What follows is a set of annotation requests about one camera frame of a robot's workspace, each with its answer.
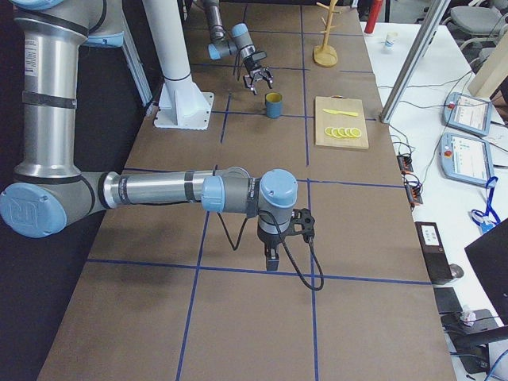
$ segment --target cup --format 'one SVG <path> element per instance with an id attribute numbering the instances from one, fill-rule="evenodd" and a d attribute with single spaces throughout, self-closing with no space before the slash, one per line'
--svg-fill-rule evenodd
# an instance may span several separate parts
<path id="1" fill-rule="evenodd" d="M 283 113 L 283 96 L 280 93 L 268 93 L 264 96 L 267 117 L 276 119 Z"/>
<path id="2" fill-rule="evenodd" d="M 391 48 L 394 46 L 395 40 L 397 40 L 398 33 L 397 32 L 388 32 L 387 38 L 384 41 L 384 46 L 387 48 Z"/>

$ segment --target black device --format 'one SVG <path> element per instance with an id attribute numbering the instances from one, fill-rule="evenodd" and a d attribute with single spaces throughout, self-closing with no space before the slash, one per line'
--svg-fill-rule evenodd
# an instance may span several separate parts
<path id="1" fill-rule="evenodd" d="M 508 314 L 508 220 L 495 226 L 465 248 L 469 262 L 506 324 Z M 460 360 L 469 373 L 489 371 L 489 343 L 508 339 L 508 325 L 498 327 L 489 310 L 476 310 L 472 326 L 464 324 L 459 314 L 441 318 Z"/>
<path id="2" fill-rule="evenodd" d="M 445 249 L 441 242 L 435 222 L 415 222 L 421 251 L 433 284 L 446 284 L 453 280 L 450 265 L 446 259 Z"/>
<path id="3" fill-rule="evenodd" d="M 460 314 L 462 306 L 453 287 L 434 287 L 437 312 L 439 314 Z"/>
<path id="4" fill-rule="evenodd" d="M 508 219 L 465 248 L 492 306 L 508 324 Z"/>
<path id="5" fill-rule="evenodd" d="M 410 155 L 397 155 L 397 163 L 400 172 L 405 175 L 406 173 L 413 173 L 413 164 L 411 163 Z"/>

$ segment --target yellow knife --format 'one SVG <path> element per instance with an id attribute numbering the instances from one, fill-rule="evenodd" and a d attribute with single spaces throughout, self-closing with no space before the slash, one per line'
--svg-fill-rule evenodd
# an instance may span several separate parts
<path id="1" fill-rule="evenodd" d="M 328 114 L 348 115 L 349 117 L 357 117 L 359 115 L 358 113 L 354 113 L 352 111 L 339 111 L 339 110 L 331 110 L 331 109 L 323 109 L 323 111 L 325 111 Z"/>

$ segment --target cutting board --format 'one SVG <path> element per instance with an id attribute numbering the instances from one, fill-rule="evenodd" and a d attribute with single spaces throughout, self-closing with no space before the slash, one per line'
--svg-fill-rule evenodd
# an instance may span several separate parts
<path id="1" fill-rule="evenodd" d="M 368 149 L 367 126 L 365 125 L 364 106 L 361 99 L 316 97 L 315 106 L 314 128 L 316 145 Z M 323 109 L 356 112 L 358 116 L 334 115 L 326 113 Z M 325 129 L 327 127 L 356 127 L 362 132 L 362 135 L 357 139 L 329 137 L 325 134 Z"/>

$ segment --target small white cup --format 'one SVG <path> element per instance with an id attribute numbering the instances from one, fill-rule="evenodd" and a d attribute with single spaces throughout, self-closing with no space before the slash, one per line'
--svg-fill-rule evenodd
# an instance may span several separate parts
<path id="1" fill-rule="evenodd" d="M 397 40 L 398 33 L 397 32 L 388 32 L 387 38 L 384 41 L 384 46 L 387 48 L 391 48 L 394 46 L 395 40 Z"/>

